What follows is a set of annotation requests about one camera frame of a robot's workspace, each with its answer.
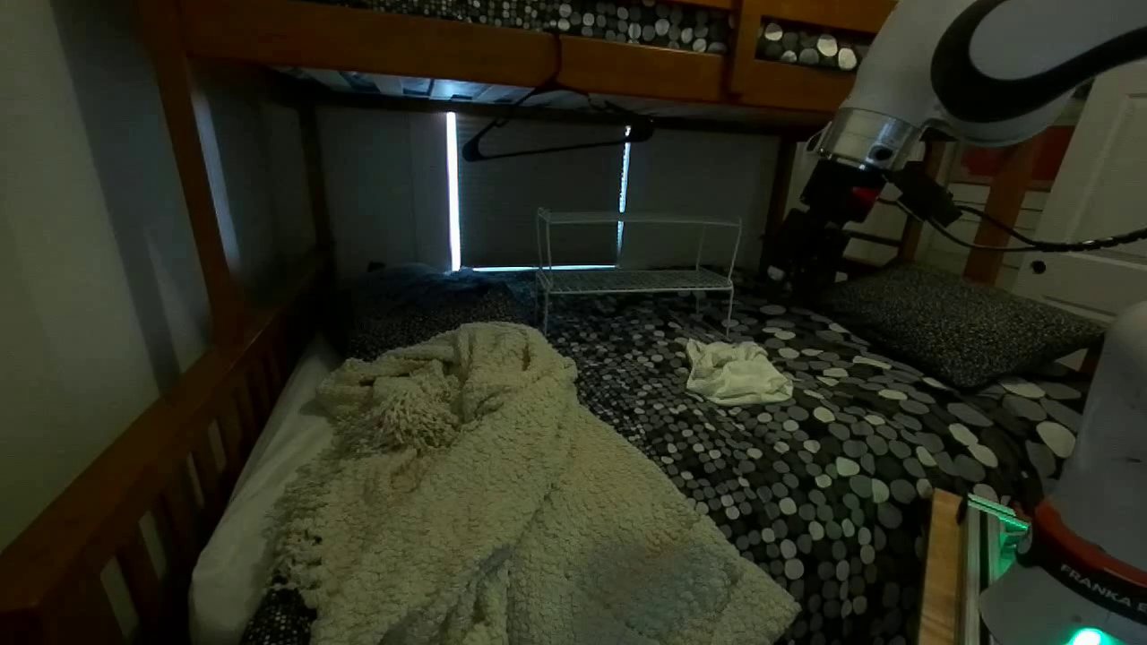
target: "white blanket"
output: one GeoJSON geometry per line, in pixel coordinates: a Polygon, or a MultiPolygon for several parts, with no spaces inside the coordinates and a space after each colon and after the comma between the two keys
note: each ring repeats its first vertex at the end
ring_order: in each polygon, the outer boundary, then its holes
{"type": "Polygon", "coordinates": [[[349,362],[320,400],[336,448],[277,538],[315,642],[773,642],[795,616],[528,326],[349,362]]]}

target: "black and white patterned bedsheet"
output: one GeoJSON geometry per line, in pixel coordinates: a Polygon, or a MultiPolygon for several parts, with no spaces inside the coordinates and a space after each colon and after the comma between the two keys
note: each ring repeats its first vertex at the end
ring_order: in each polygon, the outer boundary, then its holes
{"type": "Polygon", "coordinates": [[[579,362],[582,400],[795,595],[790,642],[914,642],[927,491],[1040,495],[1074,443],[1084,400],[1065,379],[966,398],[810,313],[745,296],[733,323],[699,313],[692,296],[571,301],[552,343],[579,362]],[[763,343],[795,398],[688,394],[684,338],[763,343]]]}

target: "hanger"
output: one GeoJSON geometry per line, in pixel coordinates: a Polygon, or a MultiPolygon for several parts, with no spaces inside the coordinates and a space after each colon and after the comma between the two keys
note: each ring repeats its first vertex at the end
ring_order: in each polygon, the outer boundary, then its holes
{"type": "Polygon", "coordinates": [[[642,142],[642,139],[653,139],[653,117],[650,116],[639,116],[639,110],[626,110],[619,105],[611,105],[611,99],[596,99],[590,92],[582,92],[573,87],[564,87],[558,81],[558,73],[564,73],[564,36],[556,36],[556,73],[533,87],[532,92],[524,92],[520,99],[512,99],[506,108],[506,116],[495,116],[489,126],[482,126],[467,142],[464,142],[464,157],[467,161],[501,161],[501,157],[539,157],[539,154],[564,154],[564,151],[590,151],[590,148],[624,148],[624,142],[642,142]],[[626,135],[618,135],[618,139],[583,139],[583,142],[558,142],[558,148],[524,148],[524,151],[484,151],[484,139],[498,128],[506,128],[520,110],[524,105],[532,105],[533,97],[545,97],[545,92],[582,92],[583,105],[590,105],[596,116],[602,116],[607,122],[613,126],[626,126],[624,133],[626,135]]]}

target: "robotic arm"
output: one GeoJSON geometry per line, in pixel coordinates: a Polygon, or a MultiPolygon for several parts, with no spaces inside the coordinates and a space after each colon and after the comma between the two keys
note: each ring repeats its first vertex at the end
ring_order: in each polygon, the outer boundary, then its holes
{"type": "Polygon", "coordinates": [[[1147,56],[1144,0],[901,0],[852,92],[818,135],[779,260],[795,293],[832,283],[859,221],[927,133],[1006,148],[1040,135],[1074,87],[1147,56]]]}
{"type": "MultiPolygon", "coordinates": [[[[901,183],[920,133],[987,148],[1028,139],[1074,87],[1138,56],[1147,56],[1147,0],[901,0],[815,148],[802,209],[780,228],[780,245],[795,245],[790,283],[825,288],[841,227],[866,215],[887,180],[901,183]]],[[[1028,567],[982,595],[1005,645],[1147,642],[1144,329],[1147,303],[1113,326],[1074,455],[1034,511],[1028,567]]]]}

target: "black pillow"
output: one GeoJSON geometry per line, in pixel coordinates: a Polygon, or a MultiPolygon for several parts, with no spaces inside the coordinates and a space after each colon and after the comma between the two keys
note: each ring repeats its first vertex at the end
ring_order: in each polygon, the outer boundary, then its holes
{"type": "Polygon", "coordinates": [[[914,266],[838,283],[815,307],[960,392],[1017,378],[1105,338],[1105,326],[1060,307],[914,266]]]}
{"type": "Polygon", "coordinates": [[[378,358],[484,319],[528,323],[528,313],[495,280],[416,269],[373,271],[336,292],[329,343],[349,358],[378,358]]]}

